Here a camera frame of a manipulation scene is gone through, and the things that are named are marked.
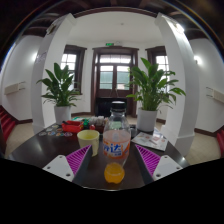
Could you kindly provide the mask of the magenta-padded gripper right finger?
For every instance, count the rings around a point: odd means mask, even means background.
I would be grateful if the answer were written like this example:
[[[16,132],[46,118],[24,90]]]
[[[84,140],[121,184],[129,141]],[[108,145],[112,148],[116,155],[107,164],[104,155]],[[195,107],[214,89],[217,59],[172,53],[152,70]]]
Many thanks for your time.
[[[168,155],[159,156],[140,145],[135,145],[136,157],[145,184],[160,180],[182,167]]]

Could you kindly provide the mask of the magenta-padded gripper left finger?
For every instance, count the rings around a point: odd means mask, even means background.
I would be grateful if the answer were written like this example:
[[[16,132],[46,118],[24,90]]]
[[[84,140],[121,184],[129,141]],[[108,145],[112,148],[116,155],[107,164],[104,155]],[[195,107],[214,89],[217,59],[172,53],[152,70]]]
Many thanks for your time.
[[[92,146],[80,148],[71,154],[58,155],[43,170],[59,176],[69,182],[81,185],[92,157]]]

